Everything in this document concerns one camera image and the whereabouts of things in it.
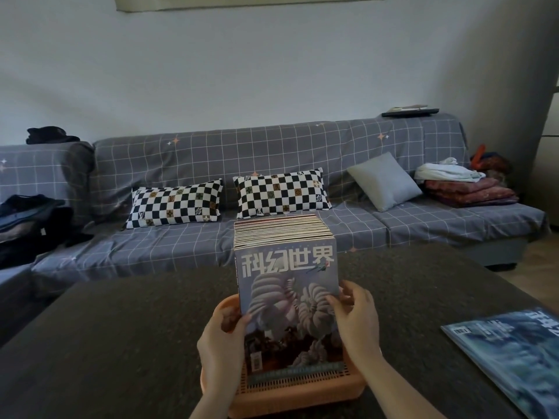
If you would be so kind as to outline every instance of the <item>basket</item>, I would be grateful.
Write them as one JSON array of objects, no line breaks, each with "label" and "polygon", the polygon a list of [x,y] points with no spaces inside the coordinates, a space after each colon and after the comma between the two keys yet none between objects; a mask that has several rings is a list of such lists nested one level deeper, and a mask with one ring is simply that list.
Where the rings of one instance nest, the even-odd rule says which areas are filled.
[{"label": "basket", "polygon": [[[239,295],[227,297],[216,307],[238,307]],[[247,366],[243,365],[241,384],[229,408],[231,419],[269,415],[304,407],[318,406],[358,398],[366,382],[344,348],[345,368],[303,377],[272,380],[255,386],[247,385]],[[204,370],[200,374],[202,393],[206,391]]]}]

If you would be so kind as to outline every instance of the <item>blue magazine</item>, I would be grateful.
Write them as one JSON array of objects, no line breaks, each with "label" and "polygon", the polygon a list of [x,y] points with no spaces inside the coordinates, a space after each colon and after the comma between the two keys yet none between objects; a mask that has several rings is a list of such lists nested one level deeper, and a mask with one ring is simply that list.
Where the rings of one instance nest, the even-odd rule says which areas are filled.
[{"label": "blue magazine", "polygon": [[338,296],[334,238],[235,251],[248,385],[343,370],[342,341],[325,296]]},{"label": "blue magazine", "polygon": [[559,321],[543,309],[441,327],[530,419],[559,418]]}]

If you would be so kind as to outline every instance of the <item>folded blanket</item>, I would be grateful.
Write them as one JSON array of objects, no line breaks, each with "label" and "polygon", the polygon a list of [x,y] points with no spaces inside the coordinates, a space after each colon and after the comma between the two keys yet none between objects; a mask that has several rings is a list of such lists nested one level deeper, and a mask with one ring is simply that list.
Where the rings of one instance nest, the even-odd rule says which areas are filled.
[{"label": "folded blanket", "polygon": [[415,171],[414,179],[422,184],[426,180],[478,182],[484,173],[466,169],[456,164],[456,159],[449,157],[440,163],[425,163]]},{"label": "folded blanket", "polygon": [[479,207],[483,205],[507,205],[507,204],[515,204],[518,203],[518,197],[508,197],[508,198],[500,198],[498,200],[489,200],[489,201],[481,201],[479,203],[470,203],[470,204],[460,204],[451,199],[445,197],[437,197],[434,196],[436,200],[440,201],[443,204],[446,204],[450,207],[461,208],[461,207]]},{"label": "folded blanket", "polygon": [[447,193],[470,194],[482,189],[496,187],[499,181],[492,177],[483,177],[478,182],[456,182],[456,181],[425,181],[425,188],[434,191],[446,191]]},{"label": "folded blanket", "polygon": [[437,198],[445,198],[458,204],[471,204],[499,200],[501,198],[516,197],[510,188],[491,187],[470,194],[451,193],[448,191],[431,191]]}]

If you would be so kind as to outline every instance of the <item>white cloth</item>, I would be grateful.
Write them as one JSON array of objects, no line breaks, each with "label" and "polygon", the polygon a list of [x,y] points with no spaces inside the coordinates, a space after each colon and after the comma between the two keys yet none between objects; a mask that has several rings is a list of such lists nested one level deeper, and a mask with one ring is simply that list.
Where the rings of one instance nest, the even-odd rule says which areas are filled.
[{"label": "white cloth", "polygon": [[478,182],[483,177],[485,177],[485,174],[482,172],[458,166],[454,157],[449,157],[438,163],[425,163],[416,169],[414,175],[415,181],[420,184],[426,180]]}]

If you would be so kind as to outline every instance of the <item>sofa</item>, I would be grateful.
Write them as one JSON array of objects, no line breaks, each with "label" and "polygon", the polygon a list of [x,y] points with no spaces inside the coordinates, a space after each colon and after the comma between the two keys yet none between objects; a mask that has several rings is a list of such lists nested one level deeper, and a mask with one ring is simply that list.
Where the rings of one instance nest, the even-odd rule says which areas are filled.
[{"label": "sofa", "polygon": [[[322,168],[332,209],[316,214],[334,233],[339,251],[438,241],[482,265],[515,263],[527,243],[548,230],[545,212],[523,204],[457,209],[421,196],[381,213],[346,169],[386,152],[410,174],[423,163],[447,157],[469,164],[464,130],[457,118],[444,113],[120,137],[93,146],[0,147],[0,160],[5,160],[0,202],[12,194],[64,199],[74,208],[76,223],[94,234],[90,241],[41,255],[31,265],[1,271],[0,294],[16,280],[26,285],[24,291],[44,297],[79,281],[231,265],[238,206],[233,176],[254,173]],[[217,222],[122,230],[132,188],[218,178],[224,189]]]}]

